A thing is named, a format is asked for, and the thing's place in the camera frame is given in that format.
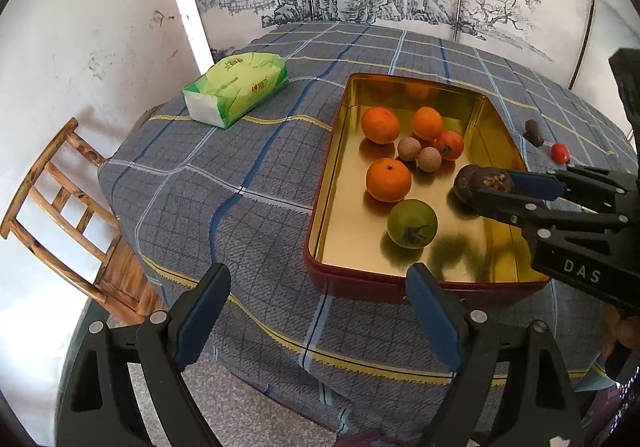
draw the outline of dark brown oval object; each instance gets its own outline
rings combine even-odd
[[[468,166],[458,171],[456,179],[453,180],[453,193],[465,205],[471,205],[471,190],[469,189],[469,184],[472,176],[479,169],[480,166],[476,166],[476,164],[468,164]]]
[[[482,187],[502,192],[512,192],[514,185],[506,169],[500,169],[499,167],[482,167],[471,177],[469,189],[475,191]]]
[[[542,137],[542,133],[540,133],[540,127],[537,121],[534,119],[527,120],[527,122],[524,123],[524,129],[525,131],[522,136],[526,138],[531,145],[536,148],[541,148],[544,145],[545,139]]]

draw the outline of gray checkered tablecloth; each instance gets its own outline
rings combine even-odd
[[[434,416],[450,373],[411,307],[322,295],[302,258],[348,75],[394,73],[481,91],[533,171],[553,164],[548,148],[521,136],[531,118],[547,143],[569,146],[576,164],[636,172],[635,153],[613,123],[565,88],[430,36],[308,22],[281,26],[245,51],[286,57],[290,85],[228,130],[189,120],[179,96],[123,143],[100,169],[100,185],[169,305],[212,262],[229,267],[232,294],[203,355],[335,432],[413,437]],[[574,377],[599,350],[599,303],[561,283],[487,312],[502,322],[548,322]],[[497,410],[504,373],[494,379],[480,428]]]

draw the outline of red tomato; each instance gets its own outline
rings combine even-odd
[[[440,151],[443,160],[456,160],[465,149],[465,142],[456,132],[444,130],[436,138],[435,147]]]
[[[569,162],[569,148],[564,144],[556,142],[551,146],[551,160],[560,166],[564,166],[564,164]]]

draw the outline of chair backrest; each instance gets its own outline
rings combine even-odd
[[[47,144],[47,147],[42,153],[40,153],[40,156],[34,162],[33,166],[31,166],[31,169],[24,177],[24,180],[9,204],[2,223],[0,223],[0,236],[7,239],[9,234],[13,233],[40,261],[52,268],[52,270],[65,281],[75,286],[85,295],[104,305],[107,299],[107,295],[104,292],[60,261],[17,220],[20,208],[27,197],[31,197],[66,234],[71,236],[78,244],[82,245],[84,249],[93,254],[101,262],[100,270],[106,268],[115,244],[120,237],[120,228],[116,217],[91,198],[91,196],[82,191],[82,189],[66,177],[58,167],[51,163],[51,158],[53,158],[65,142],[69,143],[86,160],[96,167],[99,167],[106,161],[100,153],[76,134],[75,130],[77,127],[78,121],[75,118],[71,118],[56,136],[53,137],[49,144]],[[55,182],[60,185],[60,190],[52,202],[49,202],[35,187],[36,180],[45,170],[51,175]],[[62,209],[71,196],[86,206],[84,214],[82,214],[78,224],[75,226],[62,216]],[[91,218],[96,214],[116,230],[116,236],[111,242],[111,246],[107,252],[102,252],[94,243],[84,236],[84,231],[89,221],[91,221]]]

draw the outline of orange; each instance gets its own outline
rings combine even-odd
[[[414,133],[422,140],[434,140],[442,131],[442,117],[430,108],[423,106],[414,115]]]
[[[456,160],[465,149],[465,142],[456,132],[444,130],[436,139],[436,149],[440,151],[443,160]]]
[[[392,158],[379,158],[367,169],[367,191],[380,202],[399,202],[409,194],[411,173],[405,164]]]
[[[376,144],[391,144],[400,135],[400,122],[388,109],[373,106],[362,116],[362,132]]]

